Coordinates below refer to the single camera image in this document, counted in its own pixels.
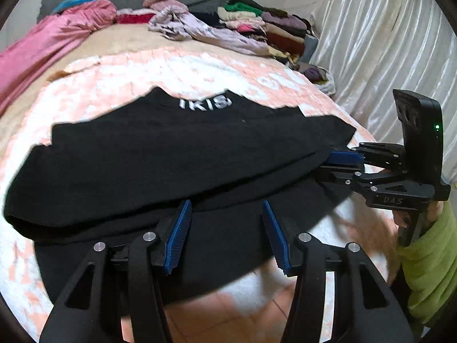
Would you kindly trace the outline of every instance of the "beige blanket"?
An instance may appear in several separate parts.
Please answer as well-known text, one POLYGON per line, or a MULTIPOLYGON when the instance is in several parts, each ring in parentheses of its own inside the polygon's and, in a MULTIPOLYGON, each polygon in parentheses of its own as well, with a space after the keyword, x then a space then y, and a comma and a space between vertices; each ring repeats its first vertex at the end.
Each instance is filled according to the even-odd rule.
POLYGON ((271 65, 282 66, 274 59, 265 59, 246 56, 234 51, 222 49, 214 45, 198 41, 176 42, 167 40, 158 33, 148 31, 147 25, 112 25, 92 34, 79 48, 59 60, 38 78, 0 118, 0 161, 5 155, 6 146, 10 138, 19 130, 25 113, 30 109, 38 97, 38 93, 51 74, 63 70, 76 59, 87 58, 93 55, 111 55, 126 51, 140 51, 159 47, 176 47, 187 51, 202 52, 230 56, 234 59, 254 61, 268 61, 271 65))

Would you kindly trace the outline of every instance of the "clothing tag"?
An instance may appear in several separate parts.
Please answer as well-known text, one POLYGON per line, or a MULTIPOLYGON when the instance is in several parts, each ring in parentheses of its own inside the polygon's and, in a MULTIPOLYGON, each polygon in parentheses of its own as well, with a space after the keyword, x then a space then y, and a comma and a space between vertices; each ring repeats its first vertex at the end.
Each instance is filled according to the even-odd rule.
POLYGON ((214 108, 223 109, 232 105, 232 101, 224 95, 217 95, 214 98, 203 100, 180 99, 179 106, 182 109, 188 107, 191 111, 214 111, 214 108))

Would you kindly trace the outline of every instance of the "black t-shirt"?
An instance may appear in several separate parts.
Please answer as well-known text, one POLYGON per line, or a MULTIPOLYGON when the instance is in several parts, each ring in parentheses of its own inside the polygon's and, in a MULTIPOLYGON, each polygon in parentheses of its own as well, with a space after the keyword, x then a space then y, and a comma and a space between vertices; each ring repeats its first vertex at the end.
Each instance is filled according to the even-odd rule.
POLYGON ((162 283, 165 302, 180 300, 271 256, 265 198, 309 230, 345 197, 309 173, 353 132, 333 116, 304 117, 229 91, 188 101, 155 88, 95 120, 55 125, 52 145, 34 147, 12 182, 5 218, 35 240, 55 300, 93 243, 128 243, 190 198, 187 244, 162 283))

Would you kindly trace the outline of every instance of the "hand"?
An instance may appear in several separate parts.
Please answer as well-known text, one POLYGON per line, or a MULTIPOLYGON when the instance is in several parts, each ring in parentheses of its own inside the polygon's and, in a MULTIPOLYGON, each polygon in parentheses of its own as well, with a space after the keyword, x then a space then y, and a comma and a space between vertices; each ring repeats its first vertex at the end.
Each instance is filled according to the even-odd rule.
MULTIPOLYGON (((443 212, 443 201, 432 201, 427 209, 427 218, 424 222, 423 229, 429 229, 433 223, 443 212)), ((394 222, 399 227, 407 227, 406 220, 410 218, 410 214, 404 211, 392 210, 394 213, 394 222)))

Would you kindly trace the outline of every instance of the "green sleeve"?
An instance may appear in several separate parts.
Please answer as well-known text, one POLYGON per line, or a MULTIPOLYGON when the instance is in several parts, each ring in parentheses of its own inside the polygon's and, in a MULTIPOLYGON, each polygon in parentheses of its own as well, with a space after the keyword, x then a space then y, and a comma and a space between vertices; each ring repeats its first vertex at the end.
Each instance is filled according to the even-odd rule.
POLYGON ((457 223, 449 201, 433 226, 415 243, 400 246, 398 255, 412 290, 408 309, 426 324, 457 286, 457 223))

